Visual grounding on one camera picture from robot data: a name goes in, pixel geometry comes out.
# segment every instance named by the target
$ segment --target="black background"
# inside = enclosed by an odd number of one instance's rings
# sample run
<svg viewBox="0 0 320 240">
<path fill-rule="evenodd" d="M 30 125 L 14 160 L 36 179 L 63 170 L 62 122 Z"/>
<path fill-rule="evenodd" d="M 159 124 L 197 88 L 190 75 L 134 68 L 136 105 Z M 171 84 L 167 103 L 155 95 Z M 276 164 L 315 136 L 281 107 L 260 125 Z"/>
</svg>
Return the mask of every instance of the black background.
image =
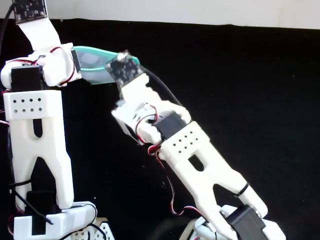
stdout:
<svg viewBox="0 0 320 240">
<path fill-rule="evenodd" d="M 251 183 L 268 206 L 268 219 L 281 226 L 288 240 L 318 236 L 320 31 L 80 19 L 53 24 L 62 43 L 128 49 L 137 56 Z M 1 64 L 31 52 L 10 21 Z M 171 193 L 156 161 L 112 118 L 116 86 L 79 80 L 62 94 L 75 201 L 95 203 L 118 240 L 160 239 L 157 228 L 165 220 L 178 222 L 169 211 Z M 10 239 L 5 126 L 0 126 L 0 136 L 0 236 Z M 169 173 L 176 207 L 194 204 Z M 237 203 L 229 193 L 216 192 L 219 204 Z M 190 212 L 186 216 L 196 217 Z M 172 230 L 166 239 L 179 239 L 179 234 Z"/>
</svg>

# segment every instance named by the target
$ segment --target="white plastic part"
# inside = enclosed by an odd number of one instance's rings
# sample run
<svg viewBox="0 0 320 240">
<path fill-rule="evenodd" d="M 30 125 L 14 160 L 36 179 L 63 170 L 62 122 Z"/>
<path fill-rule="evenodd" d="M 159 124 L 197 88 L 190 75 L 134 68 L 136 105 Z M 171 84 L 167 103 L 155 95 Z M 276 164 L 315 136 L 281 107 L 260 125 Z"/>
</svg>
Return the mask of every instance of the white plastic part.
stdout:
<svg viewBox="0 0 320 240">
<path fill-rule="evenodd" d="M 217 233 L 216 231 L 212 231 L 207 226 L 203 225 L 206 223 L 206 220 L 203 217 L 198 218 L 198 220 L 194 223 L 194 231 L 197 236 L 200 237 L 201 240 L 228 240 L 226 237 Z"/>
<path fill-rule="evenodd" d="M 15 217 L 14 240 L 58 240 L 95 220 L 97 209 L 93 203 L 75 202 L 72 206 L 62 210 L 62 213 L 47 215 L 53 225 L 46 223 L 43 235 L 32 235 L 32 216 Z"/>
<path fill-rule="evenodd" d="M 71 160 L 66 151 L 61 92 L 57 90 L 5 93 L 4 109 L 10 122 L 12 164 L 16 183 L 28 181 L 37 157 L 55 178 L 57 204 L 68 209 L 74 201 Z M 42 119 L 42 137 L 34 133 L 33 119 Z M 16 187 L 25 199 L 31 184 Z M 25 205 L 17 198 L 18 207 Z"/>
<path fill-rule="evenodd" d="M 213 192 L 214 184 L 238 194 L 247 184 L 242 175 L 232 169 L 219 152 L 210 143 L 209 137 L 195 122 L 164 141 L 160 149 L 160 158 L 167 161 L 176 175 L 192 194 L 197 208 L 218 233 L 231 240 L 237 240 L 236 232 L 225 221 L 217 207 Z M 189 162 L 196 155 L 204 166 L 198 171 Z M 251 187 L 242 194 L 240 200 L 256 209 L 262 217 L 267 206 Z"/>
<path fill-rule="evenodd" d="M 34 51 L 61 45 L 59 35 L 48 17 L 20 23 L 18 26 Z"/>
<path fill-rule="evenodd" d="M 43 66 L 43 79 L 48 86 L 59 86 L 61 82 L 64 82 L 72 75 L 75 65 L 71 54 L 73 46 L 72 42 L 59 44 L 54 46 L 59 48 L 52 53 L 50 53 L 50 50 L 53 47 L 46 47 L 29 55 L 29 58 L 34 60 L 41 55 L 45 55 L 45 57 L 39 58 L 37 63 Z M 81 79 L 81 77 L 81 73 L 75 70 L 68 82 Z"/>
<path fill-rule="evenodd" d="M 228 217 L 231 215 L 237 208 L 230 205 L 224 205 L 220 208 L 220 212 Z M 268 240 L 286 240 L 285 234 L 282 232 L 278 224 L 273 221 L 262 219 L 265 224 L 265 228 L 262 232 L 265 234 Z M 194 223 L 194 232 L 196 236 L 199 236 L 201 240 L 227 240 L 224 236 L 219 233 L 212 231 L 207 226 L 204 225 L 206 220 L 203 217 L 200 217 Z"/>
<path fill-rule="evenodd" d="M 146 143 L 157 145 L 162 141 L 161 134 L 156 127 L 148 123 L 148 120 L 155 119 L 154 114 L 156 112 L 161 117 L 174 111 L 187 124 L 191 121 L 191 116 L 185 107 L 173 104 L 170 101 L 161 100 L 156 91 L 146 86 L 148 82 L 149 77 L 144 73 L 123 86 L 121 88 L 122 104 L 114 109 L 111 114 L 125 134 L 137 140 L 135 134 L 132 134 L 132 132 L 135 133 L 137 130 L 137 133 Z"/>
<path fill-rule="evenodd" d="M 29 60 L 36 61 L 38 65 L 42 66 L 43 80 L 49 87 L 59 86 L 60 83 L 65 80 L 71 79 L 68 82 L 72 82 L 81 79 L 81 72 L 74 71 L 74 60 L 71 54 L 73 44 L 67 43 L 62 45 L 56 45 L 59 47 L 54 52 L 50 52 L 53 47 L 46 47 L 37 50 L 30 54 L 28 57 L 19 57 L 6 61 L 5 66 L 1 70 L 1 82 L 7 89 L 11 89 L 11 71 L 14 67 L 21 67 L 24 62 L 18 62 L 17 60 Z"/>
<path fill-rule="evenodd" d="M 269 220 L 263 220 L 263 222 L 265 224 L 265 228 L 262 229 L 262 231 L 268 240 L 286 240 L 286 236 L 278 224 Z"/>
<path fill-rule="evenodd" d="M 115 240 L 114 235 L 110 229 L 110 226 L 107 222 L 103 222 L 100 225 L 100 229 L 105 233 L 106 240 Z M 101 232 L 96 231 L 94 235 L 94 240 L 105 240 Z"/>
</svg>

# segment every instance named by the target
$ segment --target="green translucent plastic piece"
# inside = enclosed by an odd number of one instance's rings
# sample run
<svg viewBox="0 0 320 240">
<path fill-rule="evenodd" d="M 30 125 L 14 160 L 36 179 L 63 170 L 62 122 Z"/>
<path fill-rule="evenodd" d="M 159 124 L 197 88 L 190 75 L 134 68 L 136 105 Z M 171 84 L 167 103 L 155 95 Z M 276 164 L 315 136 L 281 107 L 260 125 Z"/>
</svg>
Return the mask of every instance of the green translucent plastic piece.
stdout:
<svg viewBox="0 0 320 240">
<path fill-rule="evenodd" d="M 93 85 L 114 83 L 114 79 L 105 69 L 105 64 L 118 56 L 117 52 L 106 51 L 89 46 L 74 46 L 82 78 Z M 132 56 L 136 64 L 140 64 L 137 57 Z"/>
</svg>

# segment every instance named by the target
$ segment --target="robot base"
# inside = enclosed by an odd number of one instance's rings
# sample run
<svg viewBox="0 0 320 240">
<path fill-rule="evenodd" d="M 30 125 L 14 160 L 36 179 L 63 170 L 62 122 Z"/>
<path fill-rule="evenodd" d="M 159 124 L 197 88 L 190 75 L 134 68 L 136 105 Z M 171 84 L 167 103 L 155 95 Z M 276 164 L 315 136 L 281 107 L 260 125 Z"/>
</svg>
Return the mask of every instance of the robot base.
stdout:
<svg viewBox="0 0 320 240">
<path fill-rule="evenodd" d="M 32 216 L 14 218 L 14 240 L 59 240 L 70 233 L 86 228 L 97 217 L 96 206 L 89 202 L 74 202 L 62 213 L 47 215 L 53 225 L 46 223 L 45 234 L 32 235 Z"/>
</svg>

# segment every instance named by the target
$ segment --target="white bracket with holes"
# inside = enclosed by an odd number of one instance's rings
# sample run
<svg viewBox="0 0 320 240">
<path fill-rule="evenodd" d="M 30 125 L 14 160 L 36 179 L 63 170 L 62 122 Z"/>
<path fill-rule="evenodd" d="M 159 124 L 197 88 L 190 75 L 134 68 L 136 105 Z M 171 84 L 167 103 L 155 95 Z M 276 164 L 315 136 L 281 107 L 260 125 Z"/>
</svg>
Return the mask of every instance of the white bracket with holes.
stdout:
<svg viewBox="0 0 320 240">
<path fill-rule="evenodd" d="M 12 164 L 16 183 L 28 181 L 36 160 L 46 162 L 56 184 L 56 200 L 60 209 L 68 209 L 74 201 L 71 160 L 66 151 L 61 91 L 42 90 L 5 93 L 6 120 L 10 123 Z M 42 121 L 42 136 L 34 133 L 34 119 Z M 26 198 L 31 184 L 16 187 Z M 16 198 L 20 209 L 25 205 Z"/>
<path fill-rule="evenodd" d="M 100 229 L 105 233 L 106 240 L 115 240 L 114 235 L 112 234 L 112 231 L 109 227 L 109 224 L 107 222 L 103 222 L 100 225 Z M 94 240 L 105 240 L 104 236 L 101 234 L 101 232 L 96 231 Z"/>
<path fill-rule="evenodd" d="M 218 184 L 238 194 L 247 181 L 228 165 L 201 127 L 195 121 L 188 124 L 162 143 L 159 156 L 167 161 L 192 194 L 197 208 L 209 221 L 212 231 L 217 230 L 228 239 L 237 240 L 236 232 L 219 212 L 213 186 Z M 195 156 L 203 165 L 200 170 L 190 162 Z M 262 218 L 268 212 L 265 203 L 250 186 L 239 199 L 256 209 Z"/>
</svg>

